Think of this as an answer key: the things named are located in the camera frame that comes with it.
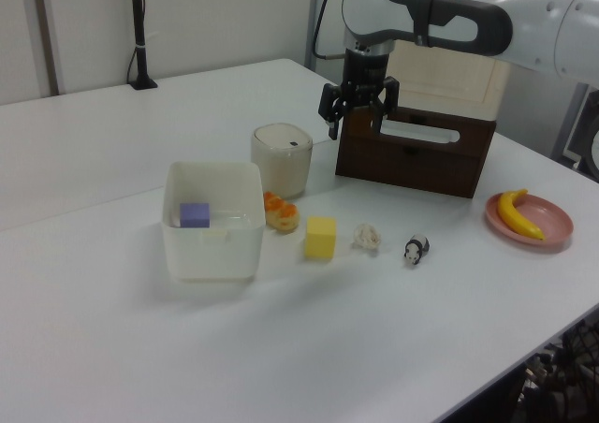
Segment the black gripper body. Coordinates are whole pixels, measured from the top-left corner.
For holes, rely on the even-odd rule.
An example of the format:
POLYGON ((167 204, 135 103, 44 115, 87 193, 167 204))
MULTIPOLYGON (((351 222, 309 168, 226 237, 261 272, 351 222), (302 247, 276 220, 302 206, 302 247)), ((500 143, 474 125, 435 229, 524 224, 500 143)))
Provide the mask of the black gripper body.
POLYGON ((373 87, 387 77, 389 54, 347 49, 343 60, 343 99, 346 109, 369 106, 373 87))

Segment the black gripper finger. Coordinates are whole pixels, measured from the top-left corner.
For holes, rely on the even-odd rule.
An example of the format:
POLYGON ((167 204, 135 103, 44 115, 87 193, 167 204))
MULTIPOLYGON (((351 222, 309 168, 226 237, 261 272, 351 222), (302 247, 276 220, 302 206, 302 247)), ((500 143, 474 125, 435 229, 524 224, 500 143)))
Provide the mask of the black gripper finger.
POLYGON ((346 104, 343 99, 343 90, 341 86, 327 83, 324 85, 318 114, 327 122, 329 126, 329 138, 336 140, 339 136, 340 121, 346 114, 346 104))
POLYGON ((380 134, 385 116, 398 107, 400 83, 391 76, 377 83, 370 94, 369 110, 372 115, 371 129, 375 135, 380 134))

